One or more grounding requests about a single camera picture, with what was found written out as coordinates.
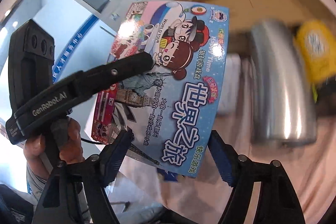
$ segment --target cartoon boy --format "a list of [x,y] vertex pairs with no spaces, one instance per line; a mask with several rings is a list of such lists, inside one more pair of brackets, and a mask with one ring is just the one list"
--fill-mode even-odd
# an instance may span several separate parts
[[175,40],[166,45],[159,53],[155,52],[153,57],[159,66],[165,66],[173,73],[176,80],[182,80],[186,77],[186,67],[191,63],[194,52],[195,43],[187,43]]
[[199,44],[194,44],[194,49],[197,51],[200,47],[204,46],[210,36],[209,29],[205,25],[203,20],[197,20],[194,16],[192,19],[186,19],[181,21],[179,19],[175,20],[169,28],[164,32],[163,38],[169,40],[179,40],[184,42],[197,42]]

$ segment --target gray sleeve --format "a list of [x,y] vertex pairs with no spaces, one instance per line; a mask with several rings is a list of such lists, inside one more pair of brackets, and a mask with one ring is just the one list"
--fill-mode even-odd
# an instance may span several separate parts
[[168,27],[168,35],[173,37],[175,34],[175,28]]
[[[36,176],[32,170],[30,169],[29,165],[27,165],[27,181],[31,187],[31,194],[39,200],[45,186],[46,180]],[[83,219],[86,223],[88,223],[91,219],[89,208],[87,206],[86,197],[84,193],[84,188],[78,194],[78,200],[80,204],[80,208],[83,214]]]

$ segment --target camera lens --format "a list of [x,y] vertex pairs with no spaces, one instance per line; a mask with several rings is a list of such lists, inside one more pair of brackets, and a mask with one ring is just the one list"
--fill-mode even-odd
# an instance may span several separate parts
[[42,40],[42,43],[41,43],[41,51],[43,55],[47,53],[47,42],[44,39]]
[[33,46],[33,48],[37,47],[37,37],[36,37],[36,35],[33,35],[31,37],[31,45]]

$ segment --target stainless steel bottle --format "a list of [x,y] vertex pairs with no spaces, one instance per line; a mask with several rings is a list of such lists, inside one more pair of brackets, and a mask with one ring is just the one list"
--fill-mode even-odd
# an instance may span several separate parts
[[277,20],[252,28],[255,142],[316,141],[312,92],[289,29]]

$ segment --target person's arm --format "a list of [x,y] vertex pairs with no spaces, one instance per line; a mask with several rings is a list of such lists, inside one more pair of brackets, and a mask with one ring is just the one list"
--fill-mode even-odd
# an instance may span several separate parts
[[[64,160],[67,164],[73,164],[85,160],[83,158],[80,130],[81,127],[79,123],[74,119],[70,119],[68,123],[69,140],[61,148],[59,153],[59,158]],[[31,194],[37,200],[40,199],[45,183],[49,177],[49,172],[39,157],[44,150],[45,138],[42,135],[28,139],[24,147],[24,155],[27,159],[27,181],[31,187]],[[83,190],[78,194],[78,200],[84,220],[89,221],[90,213],[88,211]]]

